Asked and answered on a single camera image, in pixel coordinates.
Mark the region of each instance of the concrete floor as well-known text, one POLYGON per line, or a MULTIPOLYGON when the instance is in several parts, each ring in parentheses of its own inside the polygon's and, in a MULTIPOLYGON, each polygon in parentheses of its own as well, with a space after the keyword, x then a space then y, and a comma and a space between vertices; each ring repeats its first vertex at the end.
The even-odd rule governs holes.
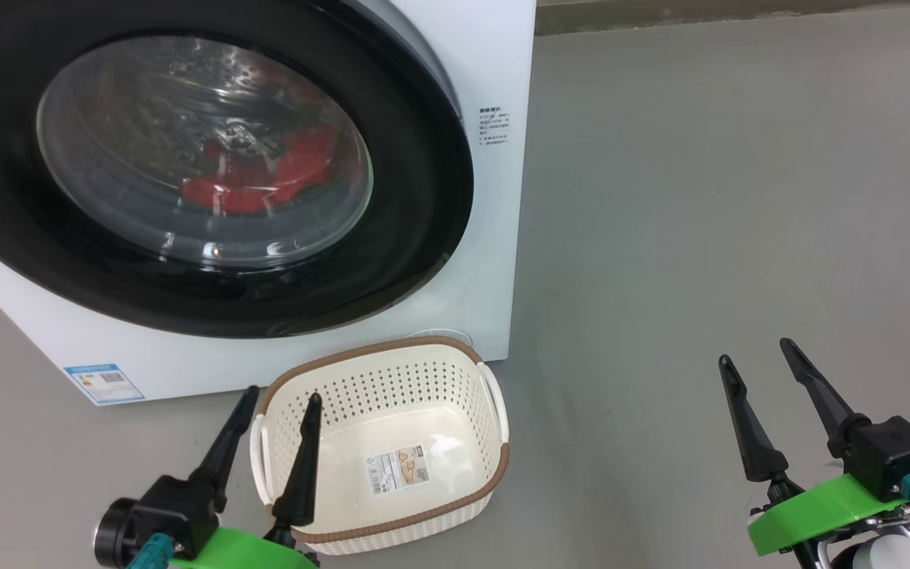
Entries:
MULTIPOLYGON (((910 10, 538 40, 512 462, 476 521, 328 569, 795 566, 745 534, 716 370, 835 476, 777 340, 871 417, 910 418, 910 10)), ((94 408, 0 313, 0 567, 93 566, 109 501, 187 474, 237 395, 94 408)), ((245 449, 229 526, 264 532, 245 449)))

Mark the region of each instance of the energy label sticker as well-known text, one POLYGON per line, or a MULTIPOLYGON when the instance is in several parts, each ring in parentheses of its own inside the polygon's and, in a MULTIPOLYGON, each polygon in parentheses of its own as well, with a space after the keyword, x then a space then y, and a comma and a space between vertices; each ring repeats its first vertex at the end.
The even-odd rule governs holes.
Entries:
POLYGON ((66 367, 66 374, 98 405, 145 399, 115 364, 66 367))

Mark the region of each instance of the washing machine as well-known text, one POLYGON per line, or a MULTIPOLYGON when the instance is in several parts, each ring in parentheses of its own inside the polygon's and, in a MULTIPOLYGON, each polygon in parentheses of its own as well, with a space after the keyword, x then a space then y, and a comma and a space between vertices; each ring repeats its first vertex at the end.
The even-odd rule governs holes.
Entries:
POLYGON ((0 308, 97 405, 411 335, 503 359, 534 15, 0 0, 0 308))

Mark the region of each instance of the green mount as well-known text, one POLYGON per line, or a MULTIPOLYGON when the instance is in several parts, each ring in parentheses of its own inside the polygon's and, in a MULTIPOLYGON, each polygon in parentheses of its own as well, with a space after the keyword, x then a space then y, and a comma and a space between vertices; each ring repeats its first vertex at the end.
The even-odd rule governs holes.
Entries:
POLYGON ((772 554, 860 519, 891 511, 906 500, 881 502, 844 474, 774 504, 749 526, 758 555, 772 554))
POLYGON ((314 563, 292 548, 263 540, 239 529, 220 527, 192 561, 173 559, 185 569, 315 569, 314 563))

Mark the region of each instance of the washing machine door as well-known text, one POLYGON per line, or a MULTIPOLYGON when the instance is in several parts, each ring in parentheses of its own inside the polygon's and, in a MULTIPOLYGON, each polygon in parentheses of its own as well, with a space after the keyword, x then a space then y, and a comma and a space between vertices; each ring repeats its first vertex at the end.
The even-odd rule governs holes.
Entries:
POLYGON ((469 217, 437 73, 338 0, 0 0, 0 260, 185 334, 346 324, 469 217))

